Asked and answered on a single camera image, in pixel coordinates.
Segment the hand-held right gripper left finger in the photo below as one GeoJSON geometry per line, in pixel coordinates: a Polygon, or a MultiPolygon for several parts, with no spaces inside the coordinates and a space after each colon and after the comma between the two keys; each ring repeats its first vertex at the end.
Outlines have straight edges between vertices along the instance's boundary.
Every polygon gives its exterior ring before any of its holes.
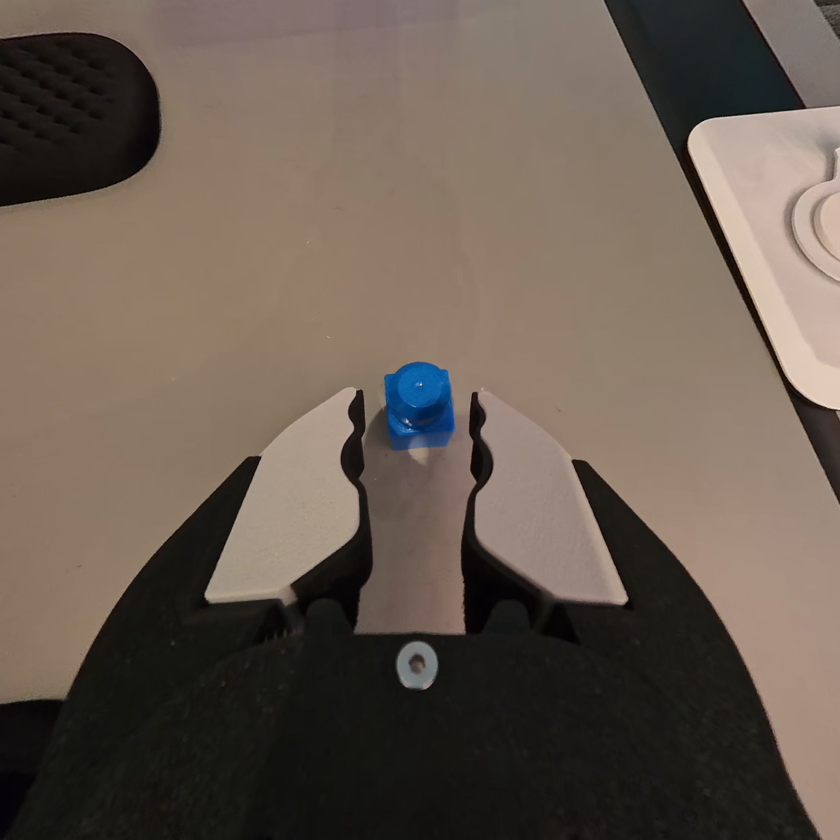
{"type": "Polygon", "coordinates": [[[373,566],[364,394],[346,387],[259,456],[205,589],[210,605],[273,602],[287,616],[338,603],[351,628],[373,566]]]}

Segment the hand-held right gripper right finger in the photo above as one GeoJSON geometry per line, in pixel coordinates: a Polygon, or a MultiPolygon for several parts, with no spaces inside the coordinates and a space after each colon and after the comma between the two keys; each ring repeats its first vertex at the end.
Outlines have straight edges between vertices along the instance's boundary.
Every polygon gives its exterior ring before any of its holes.
{"type": "Polygon", "coordinates": [[[624,608],[629,597],[569,452],[489,391],[470,398],[470,473],[461,540],[465,630],[500,602],[527,626],[572,634],[567,605],[624,608]]]}

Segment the blue mega block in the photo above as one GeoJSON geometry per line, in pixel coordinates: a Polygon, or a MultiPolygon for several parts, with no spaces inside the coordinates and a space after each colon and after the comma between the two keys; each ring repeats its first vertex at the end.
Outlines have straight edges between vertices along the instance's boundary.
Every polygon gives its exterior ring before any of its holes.
{"type": "Polygon", "coordinates": [[[446,369],[412,362],[387,374],[384,384],[387,433],[393,450],[448,445],[455,433],[455,410],[446,369]]]}

